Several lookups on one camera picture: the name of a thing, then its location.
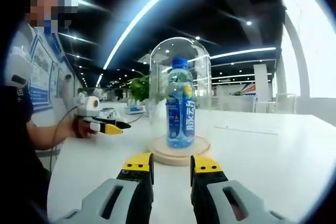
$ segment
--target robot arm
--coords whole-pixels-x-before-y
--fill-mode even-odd
[[[153,154],[127,160],[116,179],[108,179],[54,224],[147,224],[153,203]]]
[[[108,179],[54,224],[148,224],[153,203],[153,154],[130,158],[116,179]],[[191,203],[197,224],[293,224],[264,208],[263,201],[204,156],[191,157]]]
[[[264,202],[237,181],[228,180],[221,167],[204,156],[191,157],[191,202],[197,224],[290,224],[268,211]]]
[[[77,107],[77,117],[90,123],[90,129],[109,135],[121,134],[130,124],[118,120],[100,118],[100,102],[97,97],[86,97],[83,105]]]

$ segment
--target gray gripper housing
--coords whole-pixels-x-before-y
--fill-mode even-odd
[[[108,179],[73,210],[53,224],[125,224],[138,182]]]
[[[264,201],[237,181],[208,184],[207,188],[214,201],[220,224],[294,224],[281,215],[268,211]],[[232,206],[224,192],[230,192],[245,218],[236,219]]]

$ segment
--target poster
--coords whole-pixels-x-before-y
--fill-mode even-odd
[[[29,86],[31,101],[34,106],[49,105],[49,79],[53,61],[39,39],[32,55],[33,74]]]
[[[57,97],[58,66],[53,62],[49,84],[49,98]]]

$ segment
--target blue bottle cap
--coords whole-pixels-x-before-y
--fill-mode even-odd
[[[175,68],[188,68],[188,61],[184,58],[174,58],[172,62],[173,69]]]

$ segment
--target black cable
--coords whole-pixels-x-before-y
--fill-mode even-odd
[[[60,126],[61,122],[66,118],[66,116],[72,111],[74,110],[76,107],[73,107],[71,110],[69,110],[64,116],[63,118],[58,122],[57,126],[56,126],[56,129],[55,129],[55,132],[54,132],[54,136],[52,137],[53,141],[51,142],[52,145],[54,145],[54,142],[55,142],[55,138],[56,138],[56,133],[57,133],[57,130],[58,130],[58,127]],[[51,148],[51,154],[50,154],[50,160],[49,160],[49,170],[50,170],[50,173],[51,173],[51,168],[53,166],[53,155],[54,155],[54,148],[56,150],[56,146],[55,147],[52,147]]]

